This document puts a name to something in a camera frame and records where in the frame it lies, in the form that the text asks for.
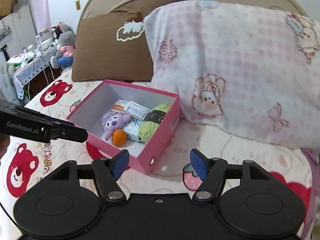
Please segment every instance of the orange egg-shaped object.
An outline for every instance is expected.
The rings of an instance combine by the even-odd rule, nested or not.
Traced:
[[[124,130],[122,129],[115,130],[112,136],[112,144],[116,147],[119,147],[125,142],[126,139],[127,139],[127,133]]]

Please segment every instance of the gray plush toy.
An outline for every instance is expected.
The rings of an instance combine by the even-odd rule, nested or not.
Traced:
[[[59,24],[62,33],[58,38],[57,53],[51,57],[50,63],[52,68],[69,67],[73,63],[73,52],[76,37],[71,28],[61,22]]]

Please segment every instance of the hand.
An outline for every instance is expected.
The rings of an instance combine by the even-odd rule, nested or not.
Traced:
[[[10,136],[6,134],[0,134],[0,159],[7,152],[7,148],[10,144]]]

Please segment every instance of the cardboard box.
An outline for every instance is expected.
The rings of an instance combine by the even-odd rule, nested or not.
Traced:
[[[13,7],[17,3],[18,0],[0,0],[0,17],[4,17],[12,13]]]
[[[119,148],[103,139],[102,116],[110,111],[119,99],[134,101],[149,109],[167,104],[171,108],[147,144],[127,138]],[[87,142],[108,156],[115,156],[122,149],[130,153],[129,166],[143,174],[150,172],[165,151],[180,116],[180,100],[177,94],[123,82],[105,80],[93,90],[67,120],[88,132]]]

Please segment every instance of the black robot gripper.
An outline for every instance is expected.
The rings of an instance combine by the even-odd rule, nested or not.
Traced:
[[[251,160],[242,165],[190,152],[203,180],[185,194],[125,194],[116,181],[129,163],[122,150],[92,164],[68,161],[34,185],[13,208],[20,240],[296,240],[302,200]],[[97,195],[79,185],[92,179]],[[227,179],[240,185],[222,195]]]

